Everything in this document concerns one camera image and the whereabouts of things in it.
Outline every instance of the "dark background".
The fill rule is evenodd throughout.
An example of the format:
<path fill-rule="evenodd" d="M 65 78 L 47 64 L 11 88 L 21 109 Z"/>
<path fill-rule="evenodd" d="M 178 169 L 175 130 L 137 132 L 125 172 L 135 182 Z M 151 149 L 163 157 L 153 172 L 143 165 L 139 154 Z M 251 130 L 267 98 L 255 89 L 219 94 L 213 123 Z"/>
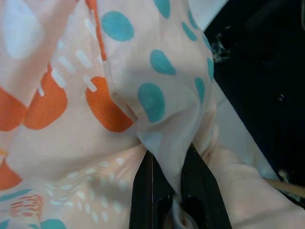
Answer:
<path fill-rule="evenodd" d="M 305 186 L 302 0 L 229 0 L 206 29 L 215 79 L 275 170 Z"/>

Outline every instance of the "orange pattern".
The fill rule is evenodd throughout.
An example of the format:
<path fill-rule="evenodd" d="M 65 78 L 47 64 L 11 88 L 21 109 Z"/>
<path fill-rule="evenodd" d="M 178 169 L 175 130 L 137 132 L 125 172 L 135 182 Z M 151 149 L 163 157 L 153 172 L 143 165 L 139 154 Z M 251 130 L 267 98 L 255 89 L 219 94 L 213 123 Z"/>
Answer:
<path fill-rule="evenodd" d="M 122 132 L 132 125 L 132 120 L 112 101 L 105 78 L 94 77 L 97 91 L 86 90 L 87 102 L 100 123 L 109 131 Z"/>
<path fill-rule="evenodd" d="M 0 191 L 14 187 L 21 181 L 21 177 L 11 170 L 4 159 L 0 166 Z"/>
<path fill-rule="evenodd" d="M 42 206 L 43 198 L 37 194 L 28 197 L 22 197 L 18 199 L 18 202 L 10 205 L 10 216 L 18 217 L 22 215 L 26 217 L 32 217 L 36 215 L 40 220 Z"/>
<path fill-rule="evenodd" d="M 10 131 L 23 120 L 27 107 L 0 87 L 0 131 Z"/>
<path fill-rule="evenodd" d="M 7 153 L 4 150 L 0 149 L 0 156 L 6 156 L 6 155 Z"/>
<path fill-rule="evenodd" d="M 59 118 L 67 108 L 66 93 L 56 84 L 51 73 L 52 68 L 48 65 L 48 71 L 41 81 L 44 96 L 36 91 L 26 114 L 24 124 L 30 129 L 39 130 L 47 127 Z"/>
<path fill-rule="evenodd" d="M 101 33 L 101 25 L 100 25 L 99 15 L 97 12 L 96 0 L 86 0 L 86 3 L 88 5 L 88 7 L 91 10 L 93 10 L 94 20 L 95 20 L 95 24 L 96 24 L 95 30 L 96 30 L 97 40 L 99 41 L 99 45 L 100 45 L 100 49 L 101 49 L 102 60 L 106 61 L 107 56 L 106 56 L 105 45 L 104 45 L 102 33 Z"/>

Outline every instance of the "fabric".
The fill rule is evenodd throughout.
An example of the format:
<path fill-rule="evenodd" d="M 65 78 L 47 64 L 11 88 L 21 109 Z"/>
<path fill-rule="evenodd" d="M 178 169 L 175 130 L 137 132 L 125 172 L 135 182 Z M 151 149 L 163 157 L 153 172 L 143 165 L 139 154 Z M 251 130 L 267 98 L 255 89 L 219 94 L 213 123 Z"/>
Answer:
<path fill-rule="evenodd" d="M 0 10 L 0 229 L 128 228 L 147 149 L 179 193 L 212 104 L 213 58 L 187 1 Z"/>
<path fill-rule="evenodd" d="M 180 207 L 180 202 L 174 196 L 172 209 L 166 216 L 163 229 L 199 229 L 195 220 Z"/>
<path fill-rule="evenodd" d="M 302 229 L 305 211 L 270 186 L 237 154 L 219 145 L 206 151 L 233 229 Z"/>

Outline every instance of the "polka dot fabric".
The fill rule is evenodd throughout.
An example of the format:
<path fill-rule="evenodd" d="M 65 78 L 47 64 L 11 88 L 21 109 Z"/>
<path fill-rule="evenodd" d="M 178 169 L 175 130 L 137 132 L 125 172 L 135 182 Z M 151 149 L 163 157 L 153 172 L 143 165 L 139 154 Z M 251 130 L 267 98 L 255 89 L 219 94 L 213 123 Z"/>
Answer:
<path fill-rule="evenodd" d="M 179 193 L 214 71 L 187 1 L 0 10 L 0 228 L 128 228 L 146 149 Z"/>
<path fill-rule="evenodd" d="M 137 122 L 137 136 L 145 146 L 151 147 L 152 133 L 162 136 L 152 138 L 157 144 L 152 153 L 180 192 L 185 152 L 209 105 L 212 54 L 187 1 L 104 2 L 111 10 L 99 8 L 101 21 L 115 11 L 133 28 L 131 39 L 119 41 L 102 23 L 110 94 Z"/>

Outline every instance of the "white dash pattern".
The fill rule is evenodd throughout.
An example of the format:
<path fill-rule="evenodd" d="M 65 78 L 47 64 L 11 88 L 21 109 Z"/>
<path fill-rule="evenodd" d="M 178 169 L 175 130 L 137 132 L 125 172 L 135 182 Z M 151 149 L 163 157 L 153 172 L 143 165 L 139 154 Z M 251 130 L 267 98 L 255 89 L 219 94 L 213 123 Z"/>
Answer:
<path fill-rule="evenodd" d="M 81 198 L 82 200 L 85 200 L 85 199 L 86 199 L 85 194 L 84 194 L 82 191 L 78 191 L 78 192 L 76 193 L 76 195 L 77 195 L 79 198 Z"/>
<path fill-rule="evenodd" d="M 65 205 L 66 205 L 66 206 L 70 206 L 70 207 L 73 207 L 73 206 L 74 206 L 74 204 L 73 204 L 73 202 L 72 202 L 72 201 L 68 201 L 68 202 L 66 202 L 66 203 L 65 203 Z"/>
<path fill-rule="evenodd" d="M 70 61 L 67 60 L 66 57 L 60 56 L 58 57 L 58 60 L 61 62 L 61 64 L 65 67 L 65 69 L 70 73 L 75 73 L 74 66 L 70 63 Z"/>
<path fill-rule="evenodd" d="M 49 194 L 49 196 L 54 196 L 54 194 L 53 194 L 53 192 L 51 191 L 51 190 L 49 190 L 49 189 L 46 189 L 46 191 L 47 191 L 47 193 Z"/>
<path fill-rule="evenodd" d="M 95 223 L 98 223 L 100 220 L 99 220 L 99 217 L 97 216 L 97 214 L 94 212 L 92 212 L 92 219 L 94 220 Z"/>
<path fill-rule="evenodd" d="M 52 75 L 53 80 L 56 82 L 56 84 L 60 88 L 64 88 L 67 85 L 64 78 L 61 77 L 61 75 L 58 73 L 58 71 L 55 68 L 53 68 L 53 71 L 52 71 L 51 75 Z"/>
<path fill-rule="evenodd" d="M 113 207 L 116 213 L 120 213 L 122 210 L 122 207 L 118 201 L 114 201 Z"/>
<path fill-rule="evenodd" d="M 73 187 L 73 185 L 63 185 L 63 186 L 60 186 L 60 189 L 62 189 L 62 190 L 69 190 L 72 187 Z"/>
<path fill-rule="evenodd" d="M 124 164 L 124 158 L 118 157 L 115 159 L 116 163 L 118 163 L 119 166 L 122 166 Z"/>
<path fill-rule="evenodd" d="M 48 187 L 49 189 L 52 189 L 52 190 L 55 189 L 54 186 L 53 186 L 53 185 L 50 185 L 50 184 L 46 184 L 46 187 Z"/>
<path fill-rule="evenodd" d="M 91 173 L 95 173 L 96 172 L 96 169 L 94 168 L 89 168 L 86 170 L 86 174 L 91 174 Z"/>
<path fill-rule="evenodd" d="M 99 63 L 103 63 L 103 62 L 102 62 L 102 57 L 101 57 L 100 55 L 97 56 L 97 61 L 98 61 Z"/>
<path fill-rule="evenodd" d="M 78 189 L 80 189 L 81 185 L 76 186 L 74 189 L 72 189 L 72 191 L 76 191 Z"/>
<path fill-rule="evenodd" d="M 54 201 L 54 200 L 50 200 L 50 204 L 55 205 L 55 206 L 57 206 L 57 205 L 62 205 L 61 202 Z"/>
<path fill-rule="evenodd" d="M 85 205 L 85 211 L 87 214 L 90 213 L 90 205 L 88 203 L 86 203 L 86 205 Z"/>
<path fill-rule="evenodd" d="M 42 88 L 41 84 L 38 85 L 38 93 L 39 93 L 39 95 L 40 95 L 41 97 L 44 96 L 44 91 L 43 91 L 43 88 Z"/>
<path fill-rule="evenodd" d="M 71 179 L 71 178 L 75 178 L 75 177 L 77 177 L 78 176 L 78 172 L 73 172 L 73 173 L 69 173 L 68 175 L 67 175 L 67 178 L 68 179 Z"/>
<path fill-rule="evenodd" d="M 84 83 L 87 85 L 90 91 L 95 92 L 97 91 L 96 86 L 91 82 L 90 77 L 86 74 L 83 77 Z"/>
<path fill-rule="evenodd" d="M 105 222 L 108 222 L 109 216 L 108 216 L 107 212 L 105 212 L 105 211 L 102 212 L 102 218 Z"/>
<path fill-rule="evenodd" d="M 63 48 L 63 42 L 62 40 L 59 40 L 58 43 L 57 43 L 57 48 L 58 49 L 62 49 Z"/>
<path fill-rule="evenodd" d="M 75 56 L 86 68 L 91 68 L 91 62 L 82 50 L 76 50 Z"/>
<path fill-rule="evenodd" d="M 84 20 L 84 24 L 85 24 L 87 30 L 89 30 L 89 32 L 91 33 L 92 37 L 97 41 L 94 24 L 87 18 Z"/>

